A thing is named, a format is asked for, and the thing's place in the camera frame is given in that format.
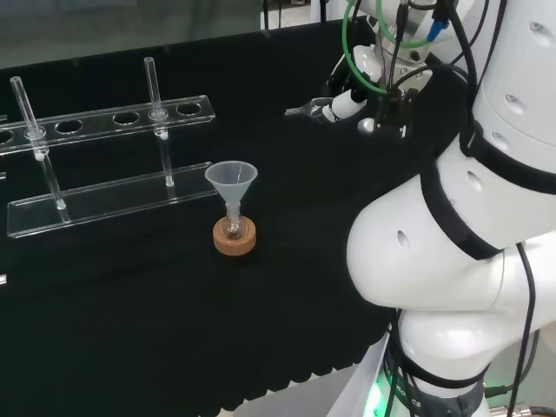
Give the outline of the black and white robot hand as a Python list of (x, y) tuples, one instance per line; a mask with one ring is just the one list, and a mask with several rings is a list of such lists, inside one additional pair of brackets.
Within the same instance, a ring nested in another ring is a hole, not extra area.
[[(433, 74), (423, 62), (394, 59), (391, 52), (377, 44), (357, 45), (351, 57), (365, 81), (378, 89), (393, 87), (400, 95), (411, 89), (422, 91)], [(371, 101), (382, 98), (382, 94), (363, 85), (345, 56), (334, 66), (325, 90), (329, 98), (314, 111), (314, 115), (325, 123), (346, 121), (360, 114)]]

